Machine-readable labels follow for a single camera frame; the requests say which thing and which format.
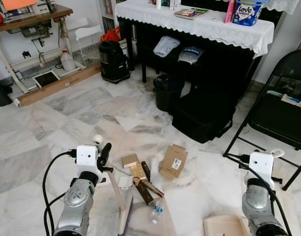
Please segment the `dark brown long carton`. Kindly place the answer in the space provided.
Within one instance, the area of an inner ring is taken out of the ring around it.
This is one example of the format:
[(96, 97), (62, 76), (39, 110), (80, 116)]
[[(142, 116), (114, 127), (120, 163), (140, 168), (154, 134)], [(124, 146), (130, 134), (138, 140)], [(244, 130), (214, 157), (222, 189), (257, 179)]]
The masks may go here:
[[(150, 169), (148, 167), (148, 164), (146, 164), (145, 161), (142, 161), (141, 164), (144, 166), (144, 169), (146, 171), (146, 175), (149, 177)], [(139, 192), (139, 194), (142, 196), (142, 200), (144, 200), (144, 202), (147, 205), (150, 205), (151, 202), (153, 201), (153, 196), (151, 195), (150, 191), (148, 189), (146, 189), (145, 187), (143, 187), (143, 186), (137, 186), (136, 189)]]

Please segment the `blue white tissue pack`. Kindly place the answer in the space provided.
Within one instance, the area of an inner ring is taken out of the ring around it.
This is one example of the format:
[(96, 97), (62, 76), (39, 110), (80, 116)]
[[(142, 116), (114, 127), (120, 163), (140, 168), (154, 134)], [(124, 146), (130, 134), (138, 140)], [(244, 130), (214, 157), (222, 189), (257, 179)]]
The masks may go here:
[(267, 0), (236, 0), (231, 22), (242, 26), (256, 24)]

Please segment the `wooden broom with white grip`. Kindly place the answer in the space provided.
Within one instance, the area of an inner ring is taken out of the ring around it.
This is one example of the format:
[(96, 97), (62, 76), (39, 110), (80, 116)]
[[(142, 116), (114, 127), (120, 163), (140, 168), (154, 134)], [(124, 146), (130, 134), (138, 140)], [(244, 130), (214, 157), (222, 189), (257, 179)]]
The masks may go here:
[[(99, 157), (102, 156), (102, 149), (105, 146), (105, 144), (103, 143), (103, 137), (101, 135), (94, 135), (93, 142), (94, 145), (97, 147), (97, 151), (98, 151), (97, 159), (98, 159)], [(132, 193), (129, 192), (130, 188), (128, 190), (119, 189), (118, 180), (120, 176), (117, 177), (114, 173), (109, 173), (109, 177), (112, 182), (111, 187), (113, 188), (116, 200), (119, 204), (120, 225), (118, 230), (118, 236), (126, 236), (128, 224), (130, 222), (131, 213), (132, 213), (133, 195)]]

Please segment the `black folding chair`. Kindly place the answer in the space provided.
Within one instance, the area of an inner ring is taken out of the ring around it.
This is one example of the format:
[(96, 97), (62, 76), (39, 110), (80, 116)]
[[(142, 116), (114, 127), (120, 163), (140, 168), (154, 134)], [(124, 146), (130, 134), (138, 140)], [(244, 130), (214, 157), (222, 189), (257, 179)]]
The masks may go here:
[(232, 137), (223, 157), (235, 157), (231, 150), (236, 140), (242, 140), (257, 150), (265, 150), (240, 136), (247, 126), (288, 144), (295, 150), (301, 150), (301, 107), (287, 103), (283, 101), (282, 96), (275, 94), (273, 83), (280, 82), (283, 78), (301, 81), (301, 49), (286, 54), (275, 65), (262, 90), (258, 93), (256, 101)]

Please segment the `red plastic bag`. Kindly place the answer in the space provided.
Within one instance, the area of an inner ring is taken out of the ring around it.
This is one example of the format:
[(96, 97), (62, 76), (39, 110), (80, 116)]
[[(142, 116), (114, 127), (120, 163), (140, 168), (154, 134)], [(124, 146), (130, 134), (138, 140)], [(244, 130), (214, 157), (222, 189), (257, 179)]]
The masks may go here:
[(100, 38), (100, 43), (103, 41), (121, 41), (120, 27), (115, 27), (114, 29), (108, 30), (107, 33), (103, 34)]

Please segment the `grey printed cloth bag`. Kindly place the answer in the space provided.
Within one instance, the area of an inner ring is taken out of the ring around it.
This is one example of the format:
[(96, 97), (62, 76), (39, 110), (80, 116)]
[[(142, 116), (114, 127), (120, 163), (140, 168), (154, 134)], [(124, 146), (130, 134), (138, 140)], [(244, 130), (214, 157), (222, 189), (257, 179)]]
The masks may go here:
[(199, 47), (195, 47), (195, 46), (184, 47), (184, 49), (181, 51), (181, 53), (178, 56), (178, 61), (193, 65), (199, 60), (200, 56), (202, 56), (204, 52), (205, 50), (200, 49)]

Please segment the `stack of papers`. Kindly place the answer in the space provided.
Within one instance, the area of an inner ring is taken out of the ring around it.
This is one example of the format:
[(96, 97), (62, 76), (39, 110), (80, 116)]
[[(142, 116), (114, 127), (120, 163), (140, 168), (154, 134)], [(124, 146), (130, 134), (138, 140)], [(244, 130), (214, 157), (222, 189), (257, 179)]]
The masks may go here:
[(301, 107), (301, 99), (298, 99), (296, 97), (288, 96), (287, 94), (284, 94), (282, 96), (281, 101), (284, 101), (285, 103), (289, 103), (289, 104)]

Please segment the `narrow white lace cloth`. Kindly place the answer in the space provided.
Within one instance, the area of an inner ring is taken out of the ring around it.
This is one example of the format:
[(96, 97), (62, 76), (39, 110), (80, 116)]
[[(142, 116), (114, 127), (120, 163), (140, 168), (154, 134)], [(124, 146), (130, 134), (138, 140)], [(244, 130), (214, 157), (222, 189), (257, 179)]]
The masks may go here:
[(267, 0), (263, 7), (269, 10), (284, 11), (287, 14), (293, 14), (295, 8), (301, 0)]

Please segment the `white plastic jug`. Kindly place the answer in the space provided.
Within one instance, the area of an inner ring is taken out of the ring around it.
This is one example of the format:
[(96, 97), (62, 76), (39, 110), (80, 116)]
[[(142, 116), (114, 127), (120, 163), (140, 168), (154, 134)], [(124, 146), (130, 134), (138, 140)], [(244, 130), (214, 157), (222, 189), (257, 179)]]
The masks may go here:
[(62, 54), (60, 55), (59, 60), (63, 67), (63, 70), (65, 70), (66, 72), (76, 70), (76, 65), (75, 65), (74, 59), (67, 50), (62, 51)]

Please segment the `folded grey cloth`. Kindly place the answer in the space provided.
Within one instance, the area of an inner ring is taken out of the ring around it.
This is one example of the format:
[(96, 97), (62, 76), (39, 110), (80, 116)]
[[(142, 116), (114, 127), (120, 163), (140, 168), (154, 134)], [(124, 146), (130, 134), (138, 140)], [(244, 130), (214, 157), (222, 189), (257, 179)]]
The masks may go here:
[(153, 49), (153, 53), (159, 57), (166, 57), (168, 56), (173, 49), (180, 45), (180, 41), (176, 38), (170, 36), (163, 36), (159, 43)]

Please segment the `black waste bin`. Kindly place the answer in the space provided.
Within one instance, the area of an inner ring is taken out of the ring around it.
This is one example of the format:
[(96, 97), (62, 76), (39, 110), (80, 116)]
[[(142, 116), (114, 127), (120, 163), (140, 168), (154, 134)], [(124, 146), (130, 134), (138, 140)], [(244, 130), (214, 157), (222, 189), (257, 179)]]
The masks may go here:
[(162, 74), (153, 80), (153, 92), (155, 92), (155, 103), (162, 112), (170, 112), (172, 103), (180, 96), (185, 81), (178, 76)]

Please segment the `black bulky object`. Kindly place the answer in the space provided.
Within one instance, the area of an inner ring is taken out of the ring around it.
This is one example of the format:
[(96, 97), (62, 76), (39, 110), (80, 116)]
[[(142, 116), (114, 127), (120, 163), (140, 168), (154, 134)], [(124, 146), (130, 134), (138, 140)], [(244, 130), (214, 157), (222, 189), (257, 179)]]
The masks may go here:
[(0, 107), (4, 107), (13, 103), (13, 99), (11, 99), (9, 93), (12, 93), (11, 85), (5, 86), (0, 83)]

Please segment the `gold long carton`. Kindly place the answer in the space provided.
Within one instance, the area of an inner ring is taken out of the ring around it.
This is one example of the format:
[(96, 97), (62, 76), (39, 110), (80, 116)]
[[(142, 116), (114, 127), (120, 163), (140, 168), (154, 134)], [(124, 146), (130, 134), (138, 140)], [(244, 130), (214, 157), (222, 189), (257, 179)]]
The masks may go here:
[(164, 193), (157, 189), (152, 182), (148, 180), (144, 166), (140, 162), (135, 162), (134, 165), (130, 166), (133, 176), (133, 184), (137, 186), (143, 186), (146, 189), (152, 191), (160, 198), (164, 198)]

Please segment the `brown cardboard box with label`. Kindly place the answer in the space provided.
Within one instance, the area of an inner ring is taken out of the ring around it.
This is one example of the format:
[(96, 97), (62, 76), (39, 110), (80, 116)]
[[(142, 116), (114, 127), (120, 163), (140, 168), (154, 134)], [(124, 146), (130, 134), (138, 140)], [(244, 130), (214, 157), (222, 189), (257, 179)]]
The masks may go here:
[(179, 145), (171, 145), (166, 150), (164, 159), (158, 167), (159, 174), (166, 180), (174, 180), (183, 171), (188, 152)]

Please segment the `small plain white box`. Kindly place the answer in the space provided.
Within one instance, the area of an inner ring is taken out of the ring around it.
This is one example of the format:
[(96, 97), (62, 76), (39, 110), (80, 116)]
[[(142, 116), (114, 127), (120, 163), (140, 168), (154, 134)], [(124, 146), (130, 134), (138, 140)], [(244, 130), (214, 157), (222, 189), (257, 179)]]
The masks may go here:
[(133, 177), (132, 176), (121, 176), (118, 180), (118, 187), (122, 190), (128, 190), (133, 186)]

